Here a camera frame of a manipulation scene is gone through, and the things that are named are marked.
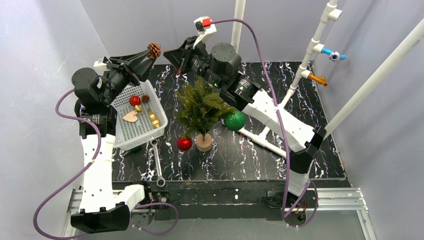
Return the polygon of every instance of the black marble surface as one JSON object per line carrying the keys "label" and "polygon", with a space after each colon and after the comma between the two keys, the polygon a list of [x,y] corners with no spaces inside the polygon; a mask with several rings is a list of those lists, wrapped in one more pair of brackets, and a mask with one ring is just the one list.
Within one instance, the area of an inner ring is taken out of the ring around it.
{"label": "black marble surface", "polygon": [[[269,77],[279,102],[292,83],[298,62],[268,62]],[[244,63],[240,71],[253,79],[263,78],[260,63]],[[174,110],[180,109],[175,95],[182,86],[194,84],[192,73],[176,76],[176,70],[169,65],[155,65],[149,75],[165,114],[168,125],[165,133],[158,138],[162,174],[166,180],[276,180],[284,179],[285,160],[263,148],[250,138],[226,129],[220,122],[209,134],[214,138],[208,152],[200,152],[196,146],[180,151],[177,139],[184,127],[175,119]],[[322,110],[316,86],[310,80],[302,79],[299,88],[286,106],[292,115],[313,127],[325,126],[327,121]],[[259,134],[264,129],[256,119],[249,117],[245,129]],[[269,132],[267,140],[283,148],[281,138]],[[112,164],[114,181],[156,180],[156,166],[152,145],[148,142],[141,150],[126,157],[126,151],[114,149],[115,162]],[[344,178],[345,172],[337,155],[333,140],[328,137],[321,145],[310,171],[311,178]]]}

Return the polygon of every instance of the red ornament ball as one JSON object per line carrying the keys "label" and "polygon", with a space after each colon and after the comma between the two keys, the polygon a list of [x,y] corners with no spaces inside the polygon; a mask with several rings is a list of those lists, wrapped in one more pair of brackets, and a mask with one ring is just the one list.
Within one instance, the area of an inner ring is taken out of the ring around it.
{"label": "red ornament ball", "polygon": [[142,100],[139,96],[132,96],[129,98],[129,104],[131,104],[131,106],[140,105],[141,103]]}
{"label": "red ornament ball", "polygon": [[193,146],[193,141],[190,138],[179,137],[176,141],[176,145],[181,151],[187,151]]}

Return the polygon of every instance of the artificial pine branch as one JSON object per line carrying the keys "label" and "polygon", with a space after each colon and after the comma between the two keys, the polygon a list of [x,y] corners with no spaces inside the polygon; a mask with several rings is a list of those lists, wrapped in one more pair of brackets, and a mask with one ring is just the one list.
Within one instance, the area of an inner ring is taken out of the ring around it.
{"label": "artificial pine branch", "polygon": [[205,139],[208,131],[220,118],[235,110],[220,98],[219,93],[214,92],[210,84],[203,85],[201,77],[194,87],[190,84],[183,86],[182,94],[176,92],[176,96],[182,110],[175,111],[175,117],[187,128],[184,138],[190,138],[192,133],[199,132]]}

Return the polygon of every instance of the wooden heart ornament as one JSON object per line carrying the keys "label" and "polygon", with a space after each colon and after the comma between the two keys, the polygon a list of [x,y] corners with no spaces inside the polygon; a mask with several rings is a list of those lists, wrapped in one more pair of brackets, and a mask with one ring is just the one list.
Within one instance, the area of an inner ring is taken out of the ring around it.
{"label": "wooden heart ornament", "polygon": [[125,116],[123,116],[123,120],[125,120],[125,121],[128,121],[128,122],[130,122],[130,123],[134,123],[134,122],[137,122],[137,120],[139,119],[138,117],[137,117],[137,111],[136,110],[134,110],[134,111],[131,111],[130,113],[128,113],[127,115],[125,115]]}

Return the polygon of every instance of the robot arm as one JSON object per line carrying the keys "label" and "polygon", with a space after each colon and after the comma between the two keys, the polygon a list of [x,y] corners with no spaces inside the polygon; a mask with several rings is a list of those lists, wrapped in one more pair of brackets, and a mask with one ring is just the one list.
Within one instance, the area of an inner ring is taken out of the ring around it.
{"label": "robot arm", "polygon": [[[71,225],[85,233],[126,230],[131,210],[145,198],[144,186],[133,184],[114,197],[112,190],[112,151],[115,143],[117,111],[111,103],[128,84],[144,82],[155,62],[151,50],[138,54],[99,59],[94,69],[86,67],[72,76],[75,95],[75,114],[99,128],[101,146],[99,155],[84,173],[83,193],[79,213],[70,218]],[[84,165],[92,162],[98,137],[85,122],[79,123],[79,135],[84,150]]]}
{"label": "robot arm", "polygon": [[[266,84],[263,81],[252,80],[239,72],[242,58],[234,47],[222,42],[214,45],[211,53],[206,51],[204,39],[216,32],[215,26],[211,25],[208,19],[201,17],[194,21],[199,37],[186,38],[179,48],[164,52],[163,56],[178,68],[179,74],[193,71],[214,86],[227,104],[256,118],[282,136],[275,113],[277,109],[272,98],[264,90]],[[294,196],[300,196],[307,187],[312,161],[326,131],[323,127],[314,129],[301,122],[282,107],[279,110],[292,150],[288,191]]]}

